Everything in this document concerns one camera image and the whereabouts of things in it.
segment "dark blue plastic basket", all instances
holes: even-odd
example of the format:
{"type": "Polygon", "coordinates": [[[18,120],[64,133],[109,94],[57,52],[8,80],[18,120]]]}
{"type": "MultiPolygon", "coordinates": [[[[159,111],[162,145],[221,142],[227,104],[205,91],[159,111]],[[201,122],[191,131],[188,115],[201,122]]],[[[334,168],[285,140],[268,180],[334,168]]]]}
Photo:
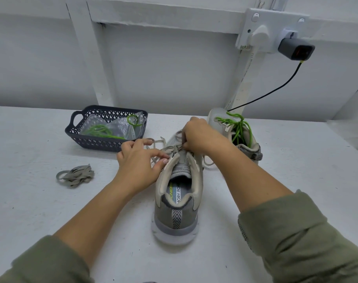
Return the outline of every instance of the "dark blue plastic basket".
{"type": "Polygon", "coordinates": [[[93,149],[93,150],[102,150],[102,151],[110,151],[110,152],[120,152],[121,144],[128,140],[122,139],[114,139],[114,138],[106,138],[106,137],[95,137],[88,135],[80,135],[79,131],[82,128],[85,120],[91,115],[96,114],[99,117],[103,118],[105,121],[110,123],[111,121],[118,118],[125,118],[129,115],[141,112],[144,114],[144,126],[141,129],[140,135],[137,136],[136,139],[142,138],[145,133],[148,113],[144,110],[137,109],[127,109],[127,108],[118,108],[118,107],[110,107],[110,106],[100,106],[100,105],[91,105],[87,106],[82,111],[75,111],[71,115],[70,124],[65,129],[65,133],[68,134],[78,145],[83,148],[93,149]],[[82,114],[83,119],[81,122],[74,126],[73,121],[74,118],[82,114]]]}

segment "shoe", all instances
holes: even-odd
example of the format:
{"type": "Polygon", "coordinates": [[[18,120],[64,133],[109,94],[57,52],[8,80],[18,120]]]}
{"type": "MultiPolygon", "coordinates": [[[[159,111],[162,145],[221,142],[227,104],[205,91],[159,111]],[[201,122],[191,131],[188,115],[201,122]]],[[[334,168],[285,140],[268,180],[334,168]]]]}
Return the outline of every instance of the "shoe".
{"type": "Polygon", "coordinates": [[[203,191],[202,157],[183,150],[181,131],[167,143],[164,138],[155,142],[163,142],[162,151],[170,160],[156,182],[151,229],[163,243],[184,245],[198,233],[197,211],[203,191]]]}
{"type": "Polygon", "coordinates": [[[256,164],[263,158],[260,145],[252,135],[250,125],[239,114],[231,114],[224,108],[213,108],[208,115],[208,124],[224,135],[256,164]]]}

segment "shoe insole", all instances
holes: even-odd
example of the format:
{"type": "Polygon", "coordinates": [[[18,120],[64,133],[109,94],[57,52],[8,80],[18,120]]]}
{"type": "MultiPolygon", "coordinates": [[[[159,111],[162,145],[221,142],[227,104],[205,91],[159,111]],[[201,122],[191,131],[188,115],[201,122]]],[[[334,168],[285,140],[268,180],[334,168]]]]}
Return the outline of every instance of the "shoe insole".
{"type": "Polygon", "coordinates": [[[186,176],[177,176],[168,182],[167,193],[174,203],[179,204],[181,199],[190,192],[192,186],[192,179],[186,176]]]}

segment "power adapter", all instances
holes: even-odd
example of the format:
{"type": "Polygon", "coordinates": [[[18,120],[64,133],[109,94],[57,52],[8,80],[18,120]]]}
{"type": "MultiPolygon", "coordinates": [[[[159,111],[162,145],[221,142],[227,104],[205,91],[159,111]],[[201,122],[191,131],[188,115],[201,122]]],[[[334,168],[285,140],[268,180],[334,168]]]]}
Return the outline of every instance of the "power adapter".
{"type": "Polygon", "coordinates": [[[279,52],[290,60],[306,61],[314,52],[315,46],[297,38],[284,38],[280,42],[279,52]]]}

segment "black cable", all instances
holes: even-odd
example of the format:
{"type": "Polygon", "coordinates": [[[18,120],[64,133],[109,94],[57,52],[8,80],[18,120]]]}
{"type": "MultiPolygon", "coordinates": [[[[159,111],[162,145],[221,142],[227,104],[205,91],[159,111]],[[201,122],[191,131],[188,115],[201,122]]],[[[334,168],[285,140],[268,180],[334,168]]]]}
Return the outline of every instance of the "black cable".
{"type": "Polygon", "coordinates": [[[300,63],[298,64],[298,66],[297,66],[297,68],[296,68],[295,73],[293,73],[293,75],[290,77],[290,79],[289,79],[286,83],[284,83],[283,85],[281,85],[280,87],[278,87],[278,88],[272,90],[271,92],[269,92],[269,93],[267,93],[267,94],[265,94],[265,95],[263,95],[263,96],[260,96],[260,97],[257,98],[257,99],[254,99],[253,101],[250,101],[250,102],[247,102],[247,103],[245,103],[245,104],[239,105],[239,106],[237,106],[237,107],[235,107],[235,108],[229,109],[228,111],[232,111],[232,110],[234,110],[234,109],[237,109],[237,108],[240,108],[240,107],[245,106],[245,105],[247,105],[247,104],[250,104],[250,103],[252,103],[252,102],[255,102],[255,101],[259,100],[259,99],[262,99],[263,97],[266,97],[267,95],[270,95],[271,93],[274,93],[276,90],[279,90],[280,88],[283,88],[285,85],[287,85],[287,84],[293,79],[293,77],[295,77],[295,75],[297,74],[297,71],[299,70],[299,67],[300,67],[301,65],[302,65],[302,61],[300,61],[300,63]]]}

